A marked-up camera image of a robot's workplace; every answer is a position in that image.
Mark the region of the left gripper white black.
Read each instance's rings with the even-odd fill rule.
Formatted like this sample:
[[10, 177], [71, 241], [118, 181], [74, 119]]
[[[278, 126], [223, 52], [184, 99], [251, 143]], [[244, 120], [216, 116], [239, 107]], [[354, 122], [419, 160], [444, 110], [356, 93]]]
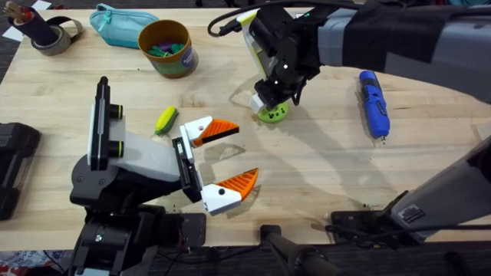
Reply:
[[[191, 202], [202, 201], [210, 215], [242, 204], [254, 189], [259, 169], [203, 185], [188, 159], [182, 137], [170, 146], [126, 130], [125, 119], [94, 119], [87, 154], [72, 170], [70, 202], [91, 211], [129, 211], [183, 191]], [[192, 148], [239, 132], [239, 125], [211, 116], [185, 123], [182, 136]]]

